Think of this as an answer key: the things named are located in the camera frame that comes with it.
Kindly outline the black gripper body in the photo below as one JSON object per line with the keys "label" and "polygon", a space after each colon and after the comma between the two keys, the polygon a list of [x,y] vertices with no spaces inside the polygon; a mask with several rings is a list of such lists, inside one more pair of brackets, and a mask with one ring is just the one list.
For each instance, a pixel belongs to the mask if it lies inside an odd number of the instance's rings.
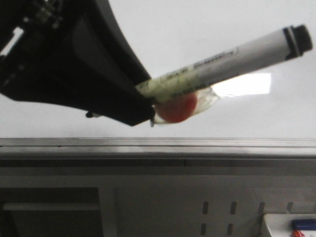
{"label": "black gripper body", "polygon": [[0,92],[130,126],[152,120],[136,86],[150,78],[107,0],[3,0]]}

